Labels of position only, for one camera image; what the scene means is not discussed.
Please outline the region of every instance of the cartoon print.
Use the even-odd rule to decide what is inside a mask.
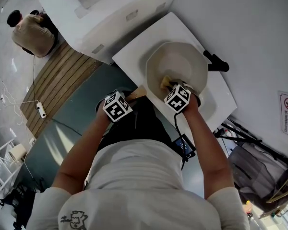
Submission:
[[[71,213],[71,218],[67,219],[67,216],[61,217],[61,222],[69,222],[72,229],[76,230],[86,230],[84,221],[87,219],[87,215],[83,211],[73,210]]]

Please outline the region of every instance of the small screen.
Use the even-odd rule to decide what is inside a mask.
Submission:
[[[186,145],[186,155],[188,155],[188,154],[191,153],[193,150],[192,150],[191,146],[189,145],[189,142],[190,142],[190,141],[186,141],[186,139],[185,139],[183,136],[182,136],[182,138],[183,138],[184,143],[185,143],[185,145]],[[182,143],[182,141],[181,141],[180,138],[178,138],[178,139],[175,141],[175,144],[176,144],[177,146],[181,147],[181,149],[183,150],[183,143]]]

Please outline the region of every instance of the white wall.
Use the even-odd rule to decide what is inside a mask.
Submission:
[[[233,116],[288,155],[277,91],[288,92],[288,0],[174,0],[174,12],[201,44],[227,61]]]

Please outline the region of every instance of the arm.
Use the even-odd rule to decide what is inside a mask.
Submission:
[[[21,47],[25,52],[29,53],[30,55],[34,55],[30,50],[24,48],[24,47]]]
[[[231,168],[215,136],[197,109],[197,101],[192,94],[190,103],[183,112],[190,126],[198,160],[204,174],[204,194],[207,199],[225,187],[234,187]]]
[[[44,18],[42,16],[39,16],[39,15],[33,15],[33,14],[30,14],[28,15],[28,17],[32,20],[32,21],[35,21],[37,23],[41,23]]]
[[[92,166],[98,145],[110,121],[100,104],[96,119],[69,151],[54,179],[52,187],[76,194],[83,190],[84,181]]]

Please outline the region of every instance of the power strip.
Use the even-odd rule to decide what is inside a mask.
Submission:
[[[36,139],[35,138],[32,138],[30,141],[29,141],[29,144],[30,146],[33,146],[36,142]]]
[[[41,103],[41,102],[38,102],[38,103],[36,104],[36,106],[37,106],[37,109],[38,109],[38,111],[39,111],[40,116],[41,116],[42,118],[47,117],[47,114],[46,114],[46,112],[45,112],[45,110],[44,110],[44,107],[43,107],[42,103]]]

